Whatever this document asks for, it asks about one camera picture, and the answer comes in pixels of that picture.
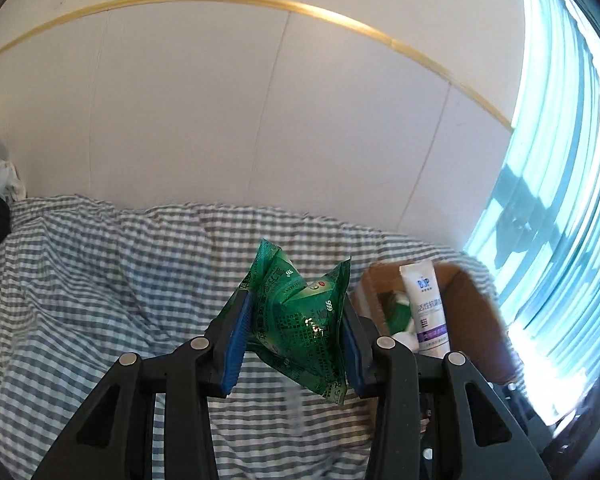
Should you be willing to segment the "white purple cream tube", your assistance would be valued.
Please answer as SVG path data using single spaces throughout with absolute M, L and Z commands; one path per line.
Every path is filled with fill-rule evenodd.
M 400 274 L 411 306 L 419 353 L 443 359 L 451 348 L 434 265 L 430 260 L 404 264 Z

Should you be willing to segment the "green snack packet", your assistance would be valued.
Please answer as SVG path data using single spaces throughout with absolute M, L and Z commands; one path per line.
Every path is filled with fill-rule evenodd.
M 341 404 L 347 392 L 340 326 L 350 282 L 349 260 L 309 283 L 282 248 L 261 240 L 257 255 L 214 322 L 236 318 L 225 346 L 221 391 L 237 382 L 244 353 L 300 386 Z

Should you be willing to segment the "white green medicine box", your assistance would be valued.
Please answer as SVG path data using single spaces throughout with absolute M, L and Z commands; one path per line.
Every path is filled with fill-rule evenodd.
M 392 292 L 384 304 L 384 315 L 391 335 L 407 332 L 411 324 L 410 300 L 404 292 Z

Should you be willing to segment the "cardboard box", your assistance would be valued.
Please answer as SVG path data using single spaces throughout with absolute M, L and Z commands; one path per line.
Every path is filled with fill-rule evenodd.
M 371 264 L 351 292 L 356 312 L 371 318 L 382 336 L 390 334 L 382 307 L 393 292 L 405 290 L 399 266 L 397 262 Z M 454 263 L 436 262 L 434 272 L 451 349 L 464 352 L 488 382 L 506 385 L 517 380 L 518 358 L 491 297 L 480 292 L 470 274 Z

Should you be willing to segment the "grey checkered cloth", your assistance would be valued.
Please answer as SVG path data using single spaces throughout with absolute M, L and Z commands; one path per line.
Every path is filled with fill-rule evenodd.
M 32 476 L 62 428 L 125 352 L 162 356 L 200 335 L 247 273 L 261 240 L 308 281 L 342 260 L 358 281 L 377 261 L 431 259 L 488 270 L 451 248 L 272 208 L 148 210 L 70 195 L 12 207 L 0 246 L 0 460 Z M 247 354 L 230 396 L 209 404 L 223 479 L 359 479 L 370 415 L 332 404 Z

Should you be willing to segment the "blue striped curtain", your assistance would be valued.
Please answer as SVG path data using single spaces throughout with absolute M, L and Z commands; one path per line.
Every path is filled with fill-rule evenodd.
M 553 425 L 600 376 L 600 37 L 574 0 L 524 0 L 524 29 L 513 133 L 465 248 Z

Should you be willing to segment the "gold wall trim strip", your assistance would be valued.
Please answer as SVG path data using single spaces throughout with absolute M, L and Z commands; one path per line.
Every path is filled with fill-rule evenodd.
M 23 44 L 27 40 L 41 35 L 43 32 L 46 32 L 46 30 L 51 30 L 60 25 L 65 25 L 80 20 L 81 18 L 87 18 L 88 16 L 112 12 L 119 9 L 134 8 L 134 6 L 148 6 L 148 4 L 166 4 L 176 2 L 212 2 L 238 4 L 238 6 L 254 6 L 255 8 L 308 16 L 309 18 L 314 18 L 314 20 L 319 20 L 325 23 L 336 25 L 343 29 L 350 30 L 350 32 L 355 32 L 360 36 L 374 40 L 378 42 L 378 44 L 382 44 L 390 50 L 393 50 L 393 52 L 409 58 L 423 68 L 426 68 L 426 70 L 429 70 L 431 73 L 441 77 L 451 86 L 457 88 L 457 90 L 460 90 L 464 96 L 467 96 L 469 99 L 471 99 L 471 101 L 474 101 L 478 107 L 481 107 L 483 110 L 485 110 L 509 132 L 514 130 L 512 121 L 503 113 L 501 113 L 496 106 L 494 106 L 489 100 L 487 100 L 469 84 L 464 84 L 464 82 L 461 81 L 457 76 L 453 75 L 450 70 L 426 54 L 423 54 L 419 50 L 409 46 L 408 44 L 404 44 L 404 42 L 391 37 L 385 32 L 382 32 L 381 30 L 372 27 L 369 24 L 355 20 L 354 18 L 350 18 L 350 16 L 332 10 L 327 10 L 321 8 L 320 6 L 312 6 L 312 4 L 294 0 L 110 0 L 102 3 L 92 4 L 91 6 L 84 6 L 83 8 L 59 15 L 57 18 L 53 18 L 52 20 L 30 28 L 13 40 L 3 44 L 0 47 L 0 56 L 9 50 L 12 50 L 14 47 Z

